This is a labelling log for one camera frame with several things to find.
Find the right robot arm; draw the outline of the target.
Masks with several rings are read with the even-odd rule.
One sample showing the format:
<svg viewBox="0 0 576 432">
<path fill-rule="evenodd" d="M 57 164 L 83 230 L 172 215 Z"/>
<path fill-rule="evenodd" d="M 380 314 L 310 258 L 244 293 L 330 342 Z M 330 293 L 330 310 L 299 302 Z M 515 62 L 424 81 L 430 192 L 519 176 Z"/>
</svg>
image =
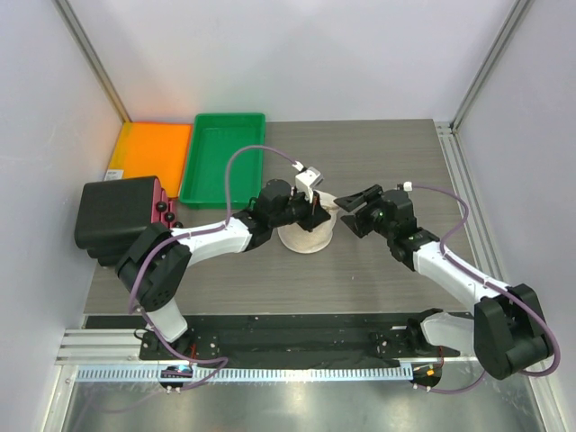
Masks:
<svg viewBox="0 0 576 432">
<path fill-rule="evenodd" d="M 541 374 L 553 373 L 561 354 L 557 339 L 545 322 L 536 292 L 522 283 L 510 286 L 494 279 L 455 255 L 446 239 L 419 226 L 405 182 L 391 190 L 378 184 L 334 203 L 342 221 L 363 238 L 383 236 L 391 255 L 408 269 L 432 280 L 472 314 L 473 352 L 485 372 L 503 380 L 512 374 L 533 375 L 531 366 L 551 359 Z"/>
</svg>

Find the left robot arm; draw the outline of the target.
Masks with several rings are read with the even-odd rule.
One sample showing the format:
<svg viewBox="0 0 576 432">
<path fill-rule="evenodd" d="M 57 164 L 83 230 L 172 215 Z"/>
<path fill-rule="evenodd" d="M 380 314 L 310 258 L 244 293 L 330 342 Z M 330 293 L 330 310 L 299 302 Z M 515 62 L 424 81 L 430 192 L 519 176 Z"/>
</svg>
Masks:
<svg viewBox="0 0 576 432">
<path fill-rule="evenodd" d="M 196 228 L 168 229 L 149 225 L 115 268 L 129 290 L 128 308 L 145 320 L 153 338 L 151 349 L 165 358 L 186 359 L 194 337 L 176 304 L 176 291 L 191 266 L 223 255 L 252 251 L 277 231 L 292 251 L 321 251 L 332 239 L 338 207 L 335 196 L 299 181 L 266 183 L 247 207 L 221 222 Z"/>
</svg>

